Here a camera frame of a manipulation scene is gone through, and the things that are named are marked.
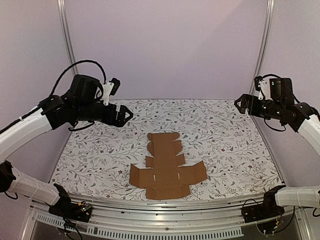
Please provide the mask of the brown cardboard box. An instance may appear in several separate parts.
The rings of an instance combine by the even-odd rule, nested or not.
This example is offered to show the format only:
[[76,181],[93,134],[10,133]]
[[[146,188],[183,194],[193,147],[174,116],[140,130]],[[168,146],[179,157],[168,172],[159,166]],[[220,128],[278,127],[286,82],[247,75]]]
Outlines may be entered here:
[[187,197],[190,186],[208,179],[203,161],[185,166],[185,155],[178,132],[148,133],[145,168],[130,165],[129,183],[146,190],[149,200],[171,200]]

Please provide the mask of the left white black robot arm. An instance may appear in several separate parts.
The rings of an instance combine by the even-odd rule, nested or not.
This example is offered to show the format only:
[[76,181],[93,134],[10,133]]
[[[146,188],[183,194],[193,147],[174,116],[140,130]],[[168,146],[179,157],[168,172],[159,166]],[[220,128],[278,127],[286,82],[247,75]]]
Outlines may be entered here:
[[124,105],[117,107],[109,102],[119,86],[120,81],[116,78],[101,83],[94,77],[77,74],[65,94],[50,95],[8,129],[1,130],[0,191],[44,202],[54,206],[63,217],[70,217],[75,211],[74,205],[62,186],[51,185],[24,174],[12,166],[8,157],[31,140],[64,124],[71,125],[71,132],[77,131],[79,122],[88,122],[89,125],[101,122],[108,126],[123,127],[133,118],[133,113]]

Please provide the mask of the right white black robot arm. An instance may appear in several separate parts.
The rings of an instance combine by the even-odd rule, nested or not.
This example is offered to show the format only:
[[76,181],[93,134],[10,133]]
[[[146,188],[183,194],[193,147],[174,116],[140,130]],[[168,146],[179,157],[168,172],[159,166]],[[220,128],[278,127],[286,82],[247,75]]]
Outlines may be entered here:
[[[241,114],[268,120],[278,120],[281,126],[289,126],[302,136],[318,153],[320,151],[320,114],[306,102],[300,102],[293,92],[292,80],[275,74],[266,74],[254,78],[258,96],[242,94],[234,101]],[[267,191],[258,213],[269,218],[278,207],[320,207],[319,186],[288,187],[277,186]]]

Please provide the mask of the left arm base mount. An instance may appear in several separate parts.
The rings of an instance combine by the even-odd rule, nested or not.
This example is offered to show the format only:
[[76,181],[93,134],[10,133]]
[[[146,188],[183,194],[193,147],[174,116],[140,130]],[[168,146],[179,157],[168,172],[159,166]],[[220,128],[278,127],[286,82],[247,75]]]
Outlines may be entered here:
[[93,206],[85,201],[72,203],[70,200],[60,199],[55,205],[49,207],[48,212],[69,220],[88,223],[92,215],[92,210]]

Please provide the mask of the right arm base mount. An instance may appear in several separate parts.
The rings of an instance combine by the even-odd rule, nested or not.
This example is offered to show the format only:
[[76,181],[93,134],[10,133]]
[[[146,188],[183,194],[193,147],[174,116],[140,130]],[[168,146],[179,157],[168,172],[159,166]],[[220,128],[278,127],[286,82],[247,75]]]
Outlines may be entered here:
[[256,223],[258,231],[263,235],[273,235],[284,223],[285,209],[277,205],[258,203],[254,199],[247,199],[241,208],[241,215],[245,223]]

